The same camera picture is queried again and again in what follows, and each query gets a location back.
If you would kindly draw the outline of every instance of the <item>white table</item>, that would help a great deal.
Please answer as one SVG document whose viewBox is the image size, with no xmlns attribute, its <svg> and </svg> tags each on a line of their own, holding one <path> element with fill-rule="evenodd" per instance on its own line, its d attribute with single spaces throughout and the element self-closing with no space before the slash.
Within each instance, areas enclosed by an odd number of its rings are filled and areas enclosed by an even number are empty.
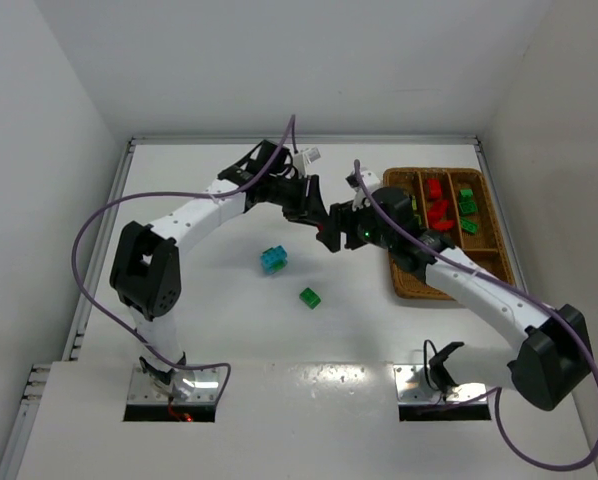
<svg viewBox="0 0 598 480">
<path fill-rule="evenodd" d="M 121 174 L 123 194 L 201 191 L 250 148 L 154 143 L 136 147 L 125 182 Z M 379 175 L 393 166 L 480 168 L 471 143 L 318 147 L 322 159 L 311 172 L 321 176 L 326 205 L 351 198 L 344 178 L 355 158 Z M 128 322 L 108 285 L 119 231 L 183 201 L 138 200 L 119 208 L 96 296 Z M 286 222 L 278 207 L 260 205 L 182 261 L 177 307 L 188 361 L 234 367 L 216 423 L 122 422 L 139 349 L 93 310 L 84 317 L 79 361 L 52 367 L 18 478 L 597 478 L 593 467 L 557 475 L 524 464 L 494 422 L 400 423 L 392 363 L 420 362 L 425 338 L 438 346 L 453 340 L 503 346 L 503 339 L 454 302 L 396 297 L 385 252 L 367 246 L 331 254 L 315 233 Z M 289 264 L 266 277 L 259 255 L 276 245 L 288 251 Z M 307 286 L 322 298 L 315 310 L 298 297 Z M 82 321 L 76 328 L 83 327 Z M 504 422 L 524 451 L 555 463 L 585 455 L 571 397 L 551 413 L 515 393 L 504 395 L 503 404 Z"/>
</svg>

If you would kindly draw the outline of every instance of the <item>robotic arm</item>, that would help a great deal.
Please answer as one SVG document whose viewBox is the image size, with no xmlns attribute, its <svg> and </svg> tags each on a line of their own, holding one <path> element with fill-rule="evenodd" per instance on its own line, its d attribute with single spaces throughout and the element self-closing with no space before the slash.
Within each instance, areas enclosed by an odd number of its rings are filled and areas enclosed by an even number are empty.
<svg viewBox="0 0 598 480">
<path fill-rule="evenodd" d="M 263 141 L 222 171 L 206 193 L 220 194 L 246 185 L 270 160 L 275 148 L 273 143 Z M 430 360 L 430 376 L 442 392 L 478 381 L 515 388 L 536 407 L 552 410 L 590 373 L 587 362 L 560 325 L 507 290 L 440 262 L 402 238 L 369 205 L 354 175 L 346 178 L 356 192 L 354 199 L 333 204 L 326 211 L 319 177 L 305 175 L 313 153 L 291 157 L 284 148 L 260 181 L 243 193 L 221 199 L 194 199 L 151 224 L 131 222 L 124 227 L 110 284 L 130 308 L 138 333 L 162 355 L 186 363 L 173 315 L 181 294 L 180 256 L 224 222 L 258 203 L 268 202 L 281 206 L 288 221 L 316 227 L 316 239 L 331 252 L 341 249 L 342 234 L 346 249 L 372 244 L 387 250 L 399 268 L 449 294 L 506 339 L 509 349 L 505 351 L 475 349 L 463 342 L 452 342 L 439 351 Z M 362 176 L 374 200 L 402 228 L 445 257 L 485 272 L 448 237 L 421 228 L 411 197 L 403 190 L 382 187 L 370 171 L 363 171 Z M 559 313 L 590 347 L 583 315 L 570 305 Z M 174 369 L 147 351 L 140 361 L 144 371 L 164 388 L 173 388 Z"/>
</svg>

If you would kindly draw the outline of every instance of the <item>green cube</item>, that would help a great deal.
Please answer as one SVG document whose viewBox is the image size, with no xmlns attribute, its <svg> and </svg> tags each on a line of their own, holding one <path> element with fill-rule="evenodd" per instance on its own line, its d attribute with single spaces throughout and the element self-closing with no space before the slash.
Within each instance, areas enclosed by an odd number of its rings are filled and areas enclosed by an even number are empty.
<svg viewBox="0 0 598 480">
<path fill-rule="evenodd" d="M 471 215 L 473 213 L 477 213 L 477 204 L 472 200 L 460 202 L 458 207 L 460 215 Z"/>
<path fill-rule="evenodd" d="M 301 292 L 299 294 L 299 298 L 301 298 L 301 300 L 303 300 L 303 303 L 308 305 L 311 310 L 321 303 L 319 295 L 317 295 L 309 288 L 306 288 L 303 292 Z"/>
<path fill-rule="evenodd" d="M 467 202 L 472 198 L 472 188 L 463 188 L 459 190 L 459 198 L 462 202 Z"/>
<path fill-rule="evenodd" d="M 464 232 L 471 233 L 472 235 L 477 233 L 477 230 L 479 230 L 479 225 L 477 225 L 474 222 L 471 222 L 467 218 L 460 218 L 459 223 L 461 224 L 461 229 Z"/>
</svg>

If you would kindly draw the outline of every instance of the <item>wicker tray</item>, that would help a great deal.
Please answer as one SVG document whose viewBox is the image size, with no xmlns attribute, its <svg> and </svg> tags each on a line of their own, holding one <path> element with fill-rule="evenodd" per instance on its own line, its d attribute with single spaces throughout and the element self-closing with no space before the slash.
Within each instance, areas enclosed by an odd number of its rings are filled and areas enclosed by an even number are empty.
<svg viewBox="0 0 598 480">
<path fill-rule="evenodd" d="M 401 187 L 410 195 L 414 195 L 417 200 L 417 213 L 421 215 L 425 226 L 429 227 L 425 212 L 434 203 L 424 195 L 424 185 L 429 178 L 439 180 L 443 198 L 450 202 L 444 219 L 455 220 L 455 227 L 447 232 L 447 235 L 475 263 L 513 285 L 514 279 L 499 222 L 481 172 L 471 168 L 391 168 L 384 173 L 383 183 L 391 187 Z M 474 235 L 462 231 L 459 225 L 457 194 L 463 188 L 472 189 L 474 201 L 477 204 L 478 212 L 466 217 L 479 226 L 479 230 Z M 424 285 L 412 275 L 400 270 L 392 258 L 389 261 L 392 284 L 398 296 L 450 300 L 445 293 Z"/>
</svg>

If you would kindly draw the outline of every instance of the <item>white wall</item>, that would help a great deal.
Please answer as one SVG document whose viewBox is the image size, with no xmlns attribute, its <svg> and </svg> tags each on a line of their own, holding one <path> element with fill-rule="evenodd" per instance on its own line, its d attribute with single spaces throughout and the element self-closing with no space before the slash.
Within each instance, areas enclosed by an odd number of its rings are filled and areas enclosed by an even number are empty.
<svg viewBox="0 0 598 480">
<path fill-rule="evenodd" d="M 598 0 L 555 2 L 485 152 L 530 289 L 585 313 L 598 361 Z M 596 438 L 593 382 L 576 398 Z"/>
<path fill-rule="evenodd" d="M 32 0 L 0 1 L 0 458 L 30 366 L 61 356 L 72 238 L 120 152 Z"/>
<path fill-rule="evenodd" d="M 475 133 L 550 0 L 36 0 L 111 128 Z"/>
</svg>

